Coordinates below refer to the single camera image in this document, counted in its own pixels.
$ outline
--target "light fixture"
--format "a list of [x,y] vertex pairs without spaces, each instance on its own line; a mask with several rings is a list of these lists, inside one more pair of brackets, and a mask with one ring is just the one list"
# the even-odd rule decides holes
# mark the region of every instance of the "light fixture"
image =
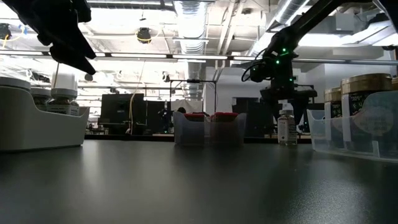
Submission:
[[254,60],[256,57],[242,57],[242,56],[235,56],[234,60]]
[[166,55],[162,54],[116,54],[112,53],[112,57],[129,57],[129,58],[166,58]]
[[204,42],[204,43],[208,43],[209,39],[201,39],[201,38],[182,38],[182,37],[173,37],[173,42]]
[[41,52],[20,51],[20,50],[0,50],[0,55],[43,55]]
[[227,56],[221,55],[173,55],[173,58],[180,59],[208,59],[208,60],[226,60]]
[[178,62],[191,62],[191,63],[206,63],[206,60],[196,60],[196,59],[179,59]]

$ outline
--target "fluorescent light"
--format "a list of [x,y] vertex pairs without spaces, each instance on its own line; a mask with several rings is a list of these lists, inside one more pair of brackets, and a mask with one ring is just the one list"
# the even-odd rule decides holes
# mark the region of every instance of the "fluorescent light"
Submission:
[[179,59],[178,62],[206,63],[206,60]]
[[227,56],[219,56],[219,55],[173,55],[173,58],[180,59],[209,59],[209,60],[226,60]]
[[34,51],[20,51],[20,50],[0,50],[0,54],[3,55],[42,55],[41,52]]
[[115,54],[112,57],[131,57],[131,58],[166,58],[166,55],[161,54]]
[[242,56],[235,56],[234,60],[254,60],[256,57],[242,57]]
[[390,45],[394,45],[397,46],[398,45],[398,34],[392,34],[389,37],[386,37],[382,40],[380,40],[379,42],[373,44],[373,46],[390,46]]

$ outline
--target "ceiling beam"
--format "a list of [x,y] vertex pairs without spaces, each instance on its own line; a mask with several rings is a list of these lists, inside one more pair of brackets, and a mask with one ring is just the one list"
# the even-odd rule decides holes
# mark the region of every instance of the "ceiling beam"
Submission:
[[238,6],[238,9],[236,10],[235,19],[234,19],[231,27],[229,28],[228,37],[226,39],[225,46],[223,49],[223,55],[226,54],[228,51],[229,45],[231,44],[231,41],[232,41],[232,37],[235,33],[236,24],[238,23],[239,19],[241,18],[244,2],[239,2],[238,4],[239,4],[239,6]]
[[221,30],[220,41],[218,42],[218,46],[217,46],[217,55],[220,54],[221,48],[223,47],[224,39],[225,39],[226,33],[228,31],[229,24],[231,23],[232,13],[234,11],[234,7],[235,7],[235,2],[234,1],[230,1],[229,2],[229,6],[228,6],[228,13],[226,15],[226,19],[225,19],[224,24],[223,24],[223,29]]

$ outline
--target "tabletop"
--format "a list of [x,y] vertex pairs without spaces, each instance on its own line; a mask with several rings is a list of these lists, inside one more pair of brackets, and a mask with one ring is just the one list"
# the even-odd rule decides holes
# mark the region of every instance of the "tabletop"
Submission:
[[398,164],[247,144],[0,154],[0,223],[398,223]]

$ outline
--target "bottle cap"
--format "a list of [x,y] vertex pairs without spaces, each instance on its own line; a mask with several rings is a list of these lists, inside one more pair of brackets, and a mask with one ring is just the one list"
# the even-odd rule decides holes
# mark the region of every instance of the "bottle cap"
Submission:
[[293,111],[292,110],[280,110],[279,111],[280,115],[286,114],[286,115],[293,115]]

